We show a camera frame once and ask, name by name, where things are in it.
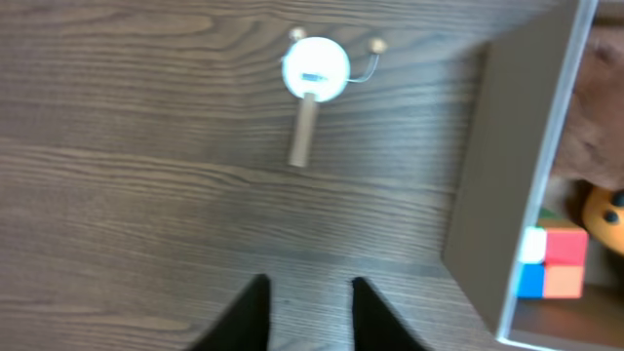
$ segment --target brown plush toy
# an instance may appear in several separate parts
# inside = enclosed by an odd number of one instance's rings
[[[624,189],[624,27],[592,29],[553,175]]]

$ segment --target white cable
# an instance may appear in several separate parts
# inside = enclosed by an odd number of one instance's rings
[[[351,78],[348,81],[351,83],[364,83],[368,81],[372,77],[374,71],[377,69],[378,62],[379,55],[371,55],[369,60],[369,66],[367,67],[367,70],[364,72],[364,74],[359,78]]]

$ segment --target gray box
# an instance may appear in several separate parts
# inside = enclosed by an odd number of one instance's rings
[[[561,2],[489,48],[443,261],[505,344],[624,349],[624,298],[596,243],[581,299],[515,298],[520,243],[537,221],[597,8],[597,0]],[[624,4],[601,3],[598,17],[624,19]]]

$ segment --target dark wood laminate floor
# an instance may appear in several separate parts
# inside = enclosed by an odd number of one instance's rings
[[[180,350],[255,273],[274,350],[347,350],[372,278],[436,350],[499,350],[439,260],[505,0],[4,0],[2,350]],[[389,52],[286,166],[288,30]]]

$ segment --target white disc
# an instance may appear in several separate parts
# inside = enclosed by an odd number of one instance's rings
[[[347,85],[350,74],[349,57],[331,39],[311,37],[292,45],[284,57],[282,75],[291,93],[303,98],[316,95],[318,102],[335,98]]]

